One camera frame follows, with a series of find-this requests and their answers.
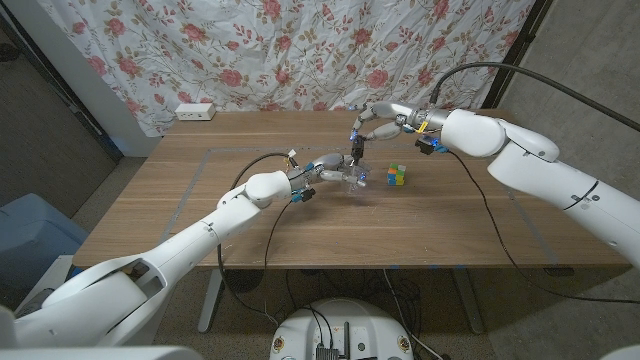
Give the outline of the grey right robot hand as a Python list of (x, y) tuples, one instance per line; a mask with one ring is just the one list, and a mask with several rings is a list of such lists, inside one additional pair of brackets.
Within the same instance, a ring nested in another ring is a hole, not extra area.
[[(419, 134), (439, 132), (450, 113), (447, 109), (426, 109), (399, 102), (365, 104), (354, 122), (349, 140), (355, 141), (358, 137), (366, 141), (391, 140), (405, 131)], [(363, 124), (375, 119), (389, 119), (390, 122), (361, 135)]]

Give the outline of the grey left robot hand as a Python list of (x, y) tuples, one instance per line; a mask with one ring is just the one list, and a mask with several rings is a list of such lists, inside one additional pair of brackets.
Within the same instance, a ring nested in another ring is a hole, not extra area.
[(341, 153), (325, 154), (306, 165), (299, 165), (293, 157), (287, 162), (286, 175), (293, 191), (310, 189), (316, 183), (335, 182), (344, 192), (352, 193), (366, 186), (372, 170), (370, 165)]

